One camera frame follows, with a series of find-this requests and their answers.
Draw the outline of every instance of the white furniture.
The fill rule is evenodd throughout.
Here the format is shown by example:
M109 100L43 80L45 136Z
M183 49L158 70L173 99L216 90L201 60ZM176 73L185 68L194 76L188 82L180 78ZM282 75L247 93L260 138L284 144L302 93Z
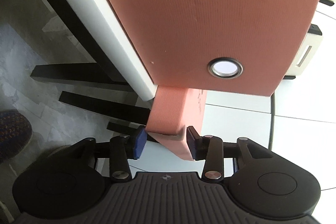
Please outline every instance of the white furniture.
M336 122L336 20L315 13L312 22L320 27L323 42L302 75L281 81L275 91L275 115Z
M163 145L147 142L138 160L128 160L128 163L136 168L148 172L191 172L202 174L204 160L182 160L174 155Z
M154 98L157 86L153 84L107 0L67 2L139 97L144 101Z
M318 50L322 40L323 36L321 33L311 33L309 30L298 52L295 55L292 64L286 72L286 75L301 75L305 68L308 66L310 60L313 58L316 51Z

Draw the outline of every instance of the chair leg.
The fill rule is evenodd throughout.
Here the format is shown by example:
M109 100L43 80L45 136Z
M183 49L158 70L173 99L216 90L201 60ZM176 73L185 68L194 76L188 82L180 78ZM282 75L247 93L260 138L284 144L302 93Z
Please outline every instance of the chair leg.
M123 126L121 124L117 124L114 122L109 122L109 124L107 125L107 129L108 130L112 130L114 132L118 132L121 134L125 134L125 135L129 135L132 136L135 134L136 132L136 128L132 128L132 127L127 127L127 126ZM153 137L151 137L150 135L147 135L147 140L151 141L151 142L156 142L158 143L157 140L155 140Z
M39 65L35 66L30 76L42 82L133 91L116 68L113 74L110 73L110 76L107 76L97 63Z
M150 110L63 91L59 101L113 118L147 124Z

